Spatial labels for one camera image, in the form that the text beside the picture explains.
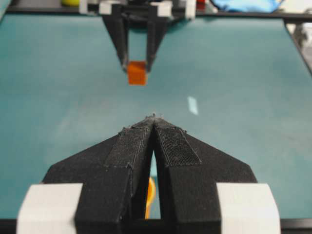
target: yellow object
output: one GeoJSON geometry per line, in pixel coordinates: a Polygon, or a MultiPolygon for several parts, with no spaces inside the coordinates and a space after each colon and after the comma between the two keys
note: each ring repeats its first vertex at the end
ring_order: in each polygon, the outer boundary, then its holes
{"type": "Polygon", "coordinates": [[[147,192],[147,199],[146,199],[146,211],[145,211],[145,218],[148,219],[150,217],[151,206],[156,194],[156,187],[154,180],[150,177],[150,181],[148,183],[148,192],[147,192]]]}
{"type": "Polygon", "coordinates": [[[62,0],[62,4],[66,6],[79,6],[79,0],[62,0]]]}

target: teal table surface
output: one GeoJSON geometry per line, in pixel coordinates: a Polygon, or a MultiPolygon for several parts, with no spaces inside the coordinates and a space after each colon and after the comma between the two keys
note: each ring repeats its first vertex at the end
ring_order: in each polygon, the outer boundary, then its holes
{"type": "MultiPolygon", "coordinates": [[[[145,50],[146,34],[131,31],[130,59],[145,50]]],[[[180,23],[141,87],[127,84],[101,18],[5,15],[0,218],[17,216],[51,164],[152,113],[248,163],[281,218],[311,218],[311,101],[311,75],[281,20],[180,23]]]]}

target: blue cloth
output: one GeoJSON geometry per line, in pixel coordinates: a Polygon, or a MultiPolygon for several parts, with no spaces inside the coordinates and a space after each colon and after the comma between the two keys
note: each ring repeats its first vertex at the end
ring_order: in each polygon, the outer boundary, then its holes
{"type": "Polygon", "coordinates": [[[223,11],[238,12],[267,12],[278,8],[280,2],[276,0],[212,0],[223,11]]]}

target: orange cube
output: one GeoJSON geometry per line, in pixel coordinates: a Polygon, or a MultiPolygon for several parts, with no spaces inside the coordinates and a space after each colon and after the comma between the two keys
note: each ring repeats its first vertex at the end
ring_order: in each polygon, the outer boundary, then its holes
{"type": "Polygon", "coordinates": [[[145,61],[130,61],[128,64],[128,83],[130,85],[146,85],[147,74],[145,61]]]}

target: white block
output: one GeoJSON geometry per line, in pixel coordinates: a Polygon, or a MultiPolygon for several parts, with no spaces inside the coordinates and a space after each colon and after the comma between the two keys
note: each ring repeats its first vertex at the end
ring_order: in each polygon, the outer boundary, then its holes
{"type": "Polygon", "coordinates": [[[192,20],[196,16],[196,0],[186,0],[185,18],[192,20]]]}
{"type": "Polygon", "coordinates": [[[160,2],[151,2],[151,5],[157,6],[158,17],[170,17],[172,15],[172,1],[164,0],[160,2]]]}
{"type": "Polygon", "coordinates": [[[32,185],[19,210],[17,234],[76,234],[82,184],[32,185]]]}
{"type": "Polygon", "coordinates": [[[222,234],[280,234],[277,205],[267,184],[217,183],[222,234]]]}
{"type": "Polygon", "coordinates": [[[101,1],[99,4],[99,13],[100,15],[110,15],[112,13],[112,5],[113,4],[120,4],[118,0],[105,0],[101,1]]]}
{"type": "Polygon", "coordinates": [[[79,13],[80,14],[88,13],[88,0],[79,0],[79,13]]]}

